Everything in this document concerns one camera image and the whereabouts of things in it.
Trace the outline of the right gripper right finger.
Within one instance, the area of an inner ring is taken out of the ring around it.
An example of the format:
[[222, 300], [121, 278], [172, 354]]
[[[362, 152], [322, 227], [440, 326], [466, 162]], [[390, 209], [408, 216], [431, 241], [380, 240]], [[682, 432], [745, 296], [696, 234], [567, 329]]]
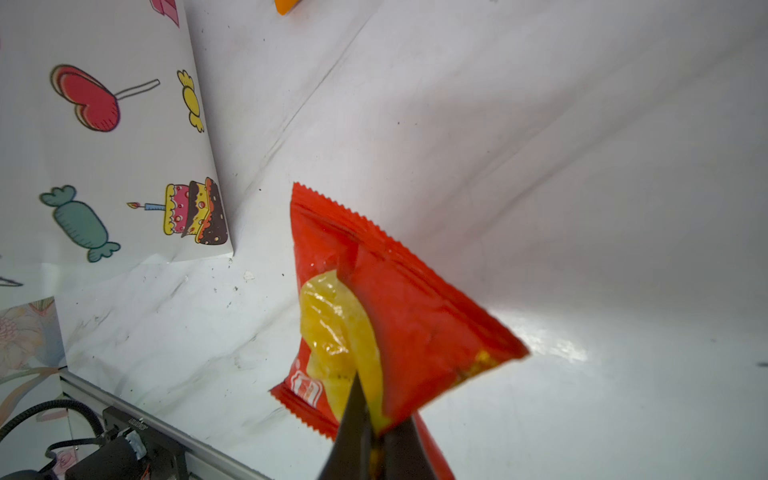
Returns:
[[384, 433], [381, 443], [384, 455], [382, 479], [437, 480], [413, 416]]

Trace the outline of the small red snack packet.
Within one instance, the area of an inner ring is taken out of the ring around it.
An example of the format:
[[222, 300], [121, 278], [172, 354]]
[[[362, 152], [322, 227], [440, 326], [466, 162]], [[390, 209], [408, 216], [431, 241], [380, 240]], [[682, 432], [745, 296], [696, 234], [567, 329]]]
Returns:
[[301, 340], [272, 396], [334, 445], [358, 375], [373, 430], [369, 479], [382, 479], [381, 436], [411, 416], [437, 479], [451, 478], [421, 408], [528, 347], [366, 217], [295, 184], [290, 220]]

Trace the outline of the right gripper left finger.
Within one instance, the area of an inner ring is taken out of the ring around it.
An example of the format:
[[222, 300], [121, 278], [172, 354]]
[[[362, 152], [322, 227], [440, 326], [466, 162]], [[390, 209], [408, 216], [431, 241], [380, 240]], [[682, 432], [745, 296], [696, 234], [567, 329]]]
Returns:
[[329, 457], [319, 480], [368, 480], [373, 430], [359, 376], [356, 375]]

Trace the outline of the white paper gift bag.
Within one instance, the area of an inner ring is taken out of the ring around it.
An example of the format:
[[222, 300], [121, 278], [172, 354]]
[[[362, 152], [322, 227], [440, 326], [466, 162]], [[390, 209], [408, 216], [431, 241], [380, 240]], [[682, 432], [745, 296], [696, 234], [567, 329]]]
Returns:
[[1, 304], [233, 253], [182, 1], [1, 5]]

